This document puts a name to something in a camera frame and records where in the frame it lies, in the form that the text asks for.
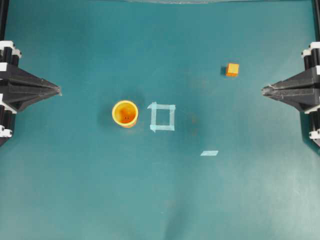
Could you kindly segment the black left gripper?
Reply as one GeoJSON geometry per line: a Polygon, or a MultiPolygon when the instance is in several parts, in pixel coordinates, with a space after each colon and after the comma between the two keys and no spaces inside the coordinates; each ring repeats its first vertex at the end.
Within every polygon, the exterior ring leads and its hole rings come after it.
{"type": "Polygon", "coordinates": [[[61,93],[59,86],[20,69],[21,57],[22,53],[13,41],[0,41],[1,147],[13,136],[17,111],[61,93]]]}

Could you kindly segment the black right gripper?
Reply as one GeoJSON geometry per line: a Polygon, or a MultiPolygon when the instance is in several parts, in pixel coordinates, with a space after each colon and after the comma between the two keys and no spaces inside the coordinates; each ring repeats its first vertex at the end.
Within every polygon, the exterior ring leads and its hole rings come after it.
{"type": "Polygon", "coordinates": [[[262,88],[262,95],[296,108],[309,117],[308,137],[320,146],[320,42],[301,53],[305,71],[262,88]]]}

